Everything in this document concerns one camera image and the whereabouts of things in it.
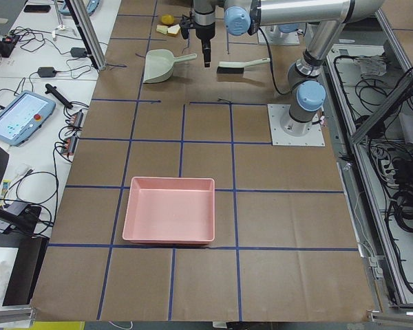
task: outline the power adapter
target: power adapter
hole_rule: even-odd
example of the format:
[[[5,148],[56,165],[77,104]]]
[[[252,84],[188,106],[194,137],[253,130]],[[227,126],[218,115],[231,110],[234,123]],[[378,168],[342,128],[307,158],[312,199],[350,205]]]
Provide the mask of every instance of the power adapter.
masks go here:
[[[53,67],[39,67],[37,73],[40,78],[53,78],[56,76],[56,71]]]
[[[70,49],[70,55],[74,58],[84,58],[87,57],[87,50],[85,50],[85,48],[72,47]]]

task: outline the black handle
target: black handle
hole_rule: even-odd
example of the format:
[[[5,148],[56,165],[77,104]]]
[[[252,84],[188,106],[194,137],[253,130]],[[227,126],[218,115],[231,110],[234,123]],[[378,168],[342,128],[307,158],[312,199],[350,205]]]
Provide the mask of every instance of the black handle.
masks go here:
[[[53,96],[55,96],[55,98],[60,101],[61,103],[64,104],[64,106],[68,109],[71,109],[74,107],[74,105],[69,102],[67,100],[67,98],[65,98],[64,96],[61,95],[61,93],[59,91],[56,90],[56,87],[52,86],[51,84],[46,84],[46,94],[52,93]]]

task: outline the white dustpan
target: white dustpan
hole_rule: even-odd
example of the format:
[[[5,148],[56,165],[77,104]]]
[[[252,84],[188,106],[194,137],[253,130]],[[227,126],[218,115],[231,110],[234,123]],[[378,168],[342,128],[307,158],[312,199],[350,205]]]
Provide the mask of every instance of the white dustpan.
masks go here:
[[[144,83],[154,84],[166,81],[173,74],[175,63],[195,60],[197,54],[174,57],[167,49],[155,49],[147,52],[145,56]]]

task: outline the yellow object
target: yellow object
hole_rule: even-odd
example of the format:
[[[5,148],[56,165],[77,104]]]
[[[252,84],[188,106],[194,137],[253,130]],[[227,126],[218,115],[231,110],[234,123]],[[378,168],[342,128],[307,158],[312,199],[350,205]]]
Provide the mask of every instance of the yellow object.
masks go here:
[[[180,25],[177,24],[177,25],[173,25],[169,27],[167,33],[169,36],[177,36],[179,31],[180,31]]]
[[[30,330],[84,330],[84,322],[34,322]],[[27,330],[11,328],[6,330]]]
[[[157,25],[156,26],[156,31],[162,34],[167,34],[168,31],[168,26],[166,25]]]
[[[173,25],[174,24],[174,16],[170,14],[165,14],[160,17],[160,21],[162,24],[165,25]]]

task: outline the dustpan handle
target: dustpan handle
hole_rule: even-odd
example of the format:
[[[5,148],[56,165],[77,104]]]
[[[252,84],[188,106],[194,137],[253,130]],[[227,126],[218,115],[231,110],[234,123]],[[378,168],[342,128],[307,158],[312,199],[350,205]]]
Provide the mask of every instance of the dustpan handle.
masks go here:
[[[174,63],[192,61],[192,60],[195,60],[197,57],[198,57],[197,54],[188,54],[184,56],[175,57]]]

